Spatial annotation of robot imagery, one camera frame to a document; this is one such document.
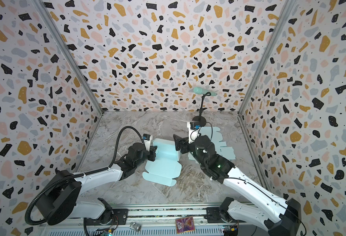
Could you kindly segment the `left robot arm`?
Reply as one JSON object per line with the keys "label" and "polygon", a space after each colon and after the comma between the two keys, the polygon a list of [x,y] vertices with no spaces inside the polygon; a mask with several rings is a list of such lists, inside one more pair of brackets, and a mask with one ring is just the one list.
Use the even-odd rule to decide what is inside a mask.
{"label": "left robot arm", "polygon": [[87,203],[79,202],[78,197],[101,185],[130,177],[146,160],[155,160],[156,150],[156,146],[134,143],[112,167],[76,174],[59,172],[28,206],[26,222],[29,225],[57,225],[68,218],[89,218],[106,225],[114,221],[114,210],[104,199],[98,198],[98,203]]}

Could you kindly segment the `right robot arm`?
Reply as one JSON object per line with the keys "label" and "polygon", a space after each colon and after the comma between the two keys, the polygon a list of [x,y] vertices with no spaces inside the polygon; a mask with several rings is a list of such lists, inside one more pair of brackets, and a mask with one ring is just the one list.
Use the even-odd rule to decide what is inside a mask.
{"label": "right robot arm", "polygon": [[254,182],[231,161],[217,154],[208,136],[199,136],[193,141],[177,135],[173,138],[176,150],[191,154],[209,178],[235,190],[253,204],[246,205],[227,197],[218,209],[224,222],[248,222],[270,236],[297,235],[302,222],[301,205],[297,200],[286,200]]}

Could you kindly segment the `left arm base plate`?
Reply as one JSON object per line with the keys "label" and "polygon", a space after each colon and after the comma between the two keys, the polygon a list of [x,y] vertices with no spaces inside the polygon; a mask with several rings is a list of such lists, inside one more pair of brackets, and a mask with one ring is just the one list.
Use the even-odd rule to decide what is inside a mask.
{"label": "left arm base plate", "polygon": [[127,208],[106,209],[99,221],[102,225],[125,225],[129,210]]}

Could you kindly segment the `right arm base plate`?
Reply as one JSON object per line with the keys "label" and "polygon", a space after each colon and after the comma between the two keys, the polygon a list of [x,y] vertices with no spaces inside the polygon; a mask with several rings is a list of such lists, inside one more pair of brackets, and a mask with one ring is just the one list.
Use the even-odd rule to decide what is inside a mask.
{"label": "right arm base plate", "polygon": [[204,218],[208,223],[232,223],[236,224],[238,220],[225,216],[225,213],[221,212],[219,207],[207,207]]}

